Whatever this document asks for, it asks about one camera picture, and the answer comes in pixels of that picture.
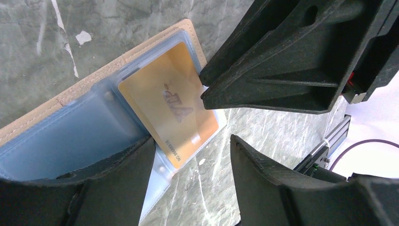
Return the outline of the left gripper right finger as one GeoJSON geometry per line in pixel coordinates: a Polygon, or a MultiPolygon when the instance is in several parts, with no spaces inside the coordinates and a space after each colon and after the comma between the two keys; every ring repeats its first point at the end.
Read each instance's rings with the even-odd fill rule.
{"type": "Polygon", "coordinates": [[[358,175],[327,182],[296,172],[231,135],[243,226],[396,226],[399,181],[358,175]]]}

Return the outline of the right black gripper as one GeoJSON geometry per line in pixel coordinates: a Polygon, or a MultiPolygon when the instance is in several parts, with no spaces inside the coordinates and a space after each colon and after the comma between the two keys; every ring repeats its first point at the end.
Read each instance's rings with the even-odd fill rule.
{"type": "Polygon", "coordinates": [[[321,114],[398,70],[396,0],[256,0],[199,77],[206,109],[321,114]]]}

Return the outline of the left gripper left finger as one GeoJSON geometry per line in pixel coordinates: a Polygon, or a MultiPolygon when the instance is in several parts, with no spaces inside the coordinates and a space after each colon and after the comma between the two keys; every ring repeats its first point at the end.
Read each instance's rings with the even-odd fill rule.
{"type": "Polygon", "coordinates": [[[136,226],[156,144],[145,137],[86,168],[55,179],[0,181],[3,226],[136,226]]]}

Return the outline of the tan blue card holder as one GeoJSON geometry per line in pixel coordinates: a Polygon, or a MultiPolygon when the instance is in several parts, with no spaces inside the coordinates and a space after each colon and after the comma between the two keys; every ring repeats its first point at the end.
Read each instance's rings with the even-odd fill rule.
{"type": "MultiPolygon", "coordinates": [[[[184,19],[2,128],[0,180],[55,179],[111,157],[145,137],[153,138],[118,85],[180,42],[189,49],[199,75],[206,59],[191,20],[184,19]]],[[[223,128],[223,111],[213,111],[223,120],[223,128]]],[[[175,168],[155,144],[140,220],[181,168],[175,168]]]]}

